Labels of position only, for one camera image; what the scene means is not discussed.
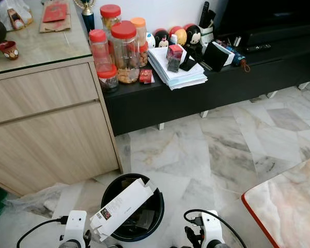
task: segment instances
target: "television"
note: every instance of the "television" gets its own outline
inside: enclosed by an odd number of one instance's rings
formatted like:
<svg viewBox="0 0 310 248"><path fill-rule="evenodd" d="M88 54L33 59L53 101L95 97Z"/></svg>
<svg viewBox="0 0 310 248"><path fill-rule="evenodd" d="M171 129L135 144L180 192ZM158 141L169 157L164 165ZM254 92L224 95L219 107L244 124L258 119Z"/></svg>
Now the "television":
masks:
<svg viewBox="0 0 310 248"><path fill-rule="evenodd" d="M310 0L228 0L216 34L245 44L310 34Z"/></svg>

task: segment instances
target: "jar of snacks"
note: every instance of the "jar of snacks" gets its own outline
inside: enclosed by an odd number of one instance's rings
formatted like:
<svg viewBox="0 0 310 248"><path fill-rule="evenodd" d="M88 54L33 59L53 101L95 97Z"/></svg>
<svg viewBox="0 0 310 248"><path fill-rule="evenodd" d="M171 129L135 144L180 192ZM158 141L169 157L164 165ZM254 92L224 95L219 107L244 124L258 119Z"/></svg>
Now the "jar of snacks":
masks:
<svg viewBox="0 0 310 248"><path fill-rule="evenodd" d="M112 65L110 71L97 72L103 92L114 92L118 89L117 68Z"/></svg>
<svg viewBox="0 0 310 248"><path fill-rule="evenodd" d="M88 36L95 68L98 72L110 71L112 69L112 60L109 54L105 32L102 29L93 29L89 32Z"/></svg>
<svg viewBox="0 0 310 248"><path fill-rule="evenodd" d="M100 8L103 29L106 33L110 33L110 29L116 23L121 21L120 7L115 4L103 5Z"/></svg>
<svg viewBox="0 0 310 248"><path fill-rule="evenodd" d="M141 17L135 17L131 19L131 22L136 28L139 46L143 46L146 42L146 21Z"/></svg>
<svg viewBox="0 0 310 248"><path fill-rule="evenodd" d="M148 42L146 42L143 46L139 46L139 51L139 66L144 67L148 63Z"/></svg>
<svg viewBox="0 0 310 248"><path fill-rule="evenodd" d="M139 49L136 29L130 21L112 26L112 41L118 80L130 84L139 77Z"/></svg>

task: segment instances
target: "console leg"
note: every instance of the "console leg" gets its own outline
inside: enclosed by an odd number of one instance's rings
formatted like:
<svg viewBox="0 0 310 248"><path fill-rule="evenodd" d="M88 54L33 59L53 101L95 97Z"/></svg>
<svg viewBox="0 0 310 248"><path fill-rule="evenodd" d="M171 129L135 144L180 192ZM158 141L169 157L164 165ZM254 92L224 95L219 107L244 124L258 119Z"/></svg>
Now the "console leg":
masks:
<svg viewBox="0 0 310 248"><path fill-rule="evenodd" d="M278 92L278 91L276 90L276 91L267 93L267 98L273 98L277 92Z"/></svg>
<svg viewBox="0 0 310 248"><path fill-rule="evenodd" d="M157 125L157 128L158 128L159 130L163 130L163 129L164 129L164 124L165 124L165 122L158 124L158 125Z"/></svg>
<svg viewBox="0 0 310 248"><path fill-rule="evenodd" d="M306 86L307 86L309 83L310 83L310 82L306 82L306 83L300 84L300 85L298 86L298 88L299 88L300 90L303 90L303 89L306 88Z"/></svg>
<svg viewBox="0 0 310 248"><path fill-rule="evenodd" d="M200 115L201 115L201 118L206 118L208 115L208 110L201 112Z"/></svg>

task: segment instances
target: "plastic bag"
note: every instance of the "plastic bag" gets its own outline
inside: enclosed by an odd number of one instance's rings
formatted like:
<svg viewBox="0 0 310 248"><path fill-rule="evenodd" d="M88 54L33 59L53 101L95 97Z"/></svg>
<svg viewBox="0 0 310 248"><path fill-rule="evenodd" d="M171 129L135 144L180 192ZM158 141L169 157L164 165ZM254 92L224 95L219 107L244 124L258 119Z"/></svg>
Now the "plastic bag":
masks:
<svg viewBox="0 0 310 248"><path fill-rule="evenodd" d="M54 186L43 189L35 194L28 194L18 199L5 199L3 203L11 211L28 211L51 218L67 184L56 183Z"/></svg>

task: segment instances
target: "black trash bin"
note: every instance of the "black trash bin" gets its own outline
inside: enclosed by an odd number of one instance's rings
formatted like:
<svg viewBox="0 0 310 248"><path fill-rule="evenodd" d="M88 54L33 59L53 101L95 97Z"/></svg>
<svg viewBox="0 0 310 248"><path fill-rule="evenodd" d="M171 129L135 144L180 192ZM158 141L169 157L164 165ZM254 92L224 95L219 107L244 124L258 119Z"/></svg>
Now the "black trash bin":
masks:
<svg viewBox="0 0 310 248"><path fill-rule="evenodd" d="M107 205L112 199L114 199L120 192L122 192L126 187L126 182L133 182L134 179L141 178L146 184L149 178L141 174L125 174L116 178L105 190L101 208ZM153 210L154 216L153 220L148 229L144 229L133 225L133 218L140 213L142 210ZM163 195L157 188L154 194L147 199L147 201L140 206L120 227L118 227L113 233L112 237L117 240L124 242L134 242L147 238L151 235L156 228L160 225L164 214L164 200Z"/></svg>

